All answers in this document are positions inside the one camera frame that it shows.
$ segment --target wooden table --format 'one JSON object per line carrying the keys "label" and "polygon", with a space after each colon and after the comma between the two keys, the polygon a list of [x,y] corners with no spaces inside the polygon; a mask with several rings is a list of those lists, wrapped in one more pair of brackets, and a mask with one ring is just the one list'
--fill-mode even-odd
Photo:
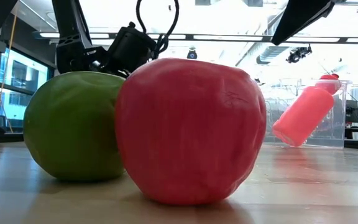
{"label": "wooden table", "polygon": [[168,207],[143,198],[126,175],[59,183],[23,143],[0,144],[0,223],[358,224],[358,150],[264,146],[250,177],[225,202]]}

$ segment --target ceiling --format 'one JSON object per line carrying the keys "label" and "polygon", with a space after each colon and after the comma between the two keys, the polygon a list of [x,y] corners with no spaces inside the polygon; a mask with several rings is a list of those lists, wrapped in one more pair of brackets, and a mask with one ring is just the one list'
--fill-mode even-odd
{"label": "ceiling", "polygon": [[[52,0],[19,1],[18,16],[22,20],[42,32],[57,31]],[[250,7],[244,4],[244,2],[258,4],[262,1],[263,7]],[[283,10],[287,2],[288,0],[181,0],[180,18],[174,33],[272,35],[274,26],[266,32],[268,23]],[[91,32],[117,32],[121,26],[127,26],[130,21],[138,24],[135,16],[136,0],[80,0],[80,3]],[[173,0],[144,0],[140,14],[148,32],[160,33],[166,32],[170,27],[174,10]],[[358,36],[357,11],[358,4],[335,6],[327,18],[321,18],[297,35]],[[262,78],[277,76],[278,71],[284,76],[299,73],[314,75],[324,73],[326,70],[335,70],[343,74],[358,71],[358,45],[312,45],[313,54],[310,57],[295,65],[286,63],[285,58],[289,51],[301,46],[281,45],[286,48],[265,58],[268,60],[267,64],[259,64],[257,57],[272,45],[260,43],[171,41],[168,50],[160,56],[186,58],[189,48],[194,47],[198,60],[238,66]]]}

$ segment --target plastic bottle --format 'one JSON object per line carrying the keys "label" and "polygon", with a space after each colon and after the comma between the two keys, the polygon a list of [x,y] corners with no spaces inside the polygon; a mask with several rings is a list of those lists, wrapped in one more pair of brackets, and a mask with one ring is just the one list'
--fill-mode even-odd
{"label": "plastic bottle", "polygon": [[336,74],[323,75],[315,86],[305,88],[273,125],[273,134],[290,146],[301,146],[334,106],[341,82]]}

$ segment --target fake apple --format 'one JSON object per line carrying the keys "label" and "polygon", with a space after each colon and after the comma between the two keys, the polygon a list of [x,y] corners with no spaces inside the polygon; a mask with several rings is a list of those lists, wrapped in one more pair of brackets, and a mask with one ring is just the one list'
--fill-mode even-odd
{"label": "fake apple", "polygon": [[266,130],[265,101],[238,68],[163,58],[138,68],[116,103],[126,171],[171,205],[225,199],[250,174]]}
{"label": "fake apple", "polygon": [[123,82],[114,75],[70,72],[42,85],[24,114],[24,141],[36,163],[60,180],[121,175],[114,104]]}

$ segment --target transparent bin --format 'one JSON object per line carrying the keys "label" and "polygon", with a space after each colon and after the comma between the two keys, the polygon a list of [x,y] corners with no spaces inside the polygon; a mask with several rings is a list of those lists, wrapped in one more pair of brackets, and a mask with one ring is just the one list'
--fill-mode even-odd
{"label": "transparent bin", "polygon": [[[267,110],[267,129],[264,144],[288,147],[273,135],[273,124],[308,86],[319,82],[338,84],[337,80],[280,80],[273,85],[261,86]],[[340,81],[340,88],[333,95],[335,104],[301,147],[344,147],[346,89],[349,81]]]}

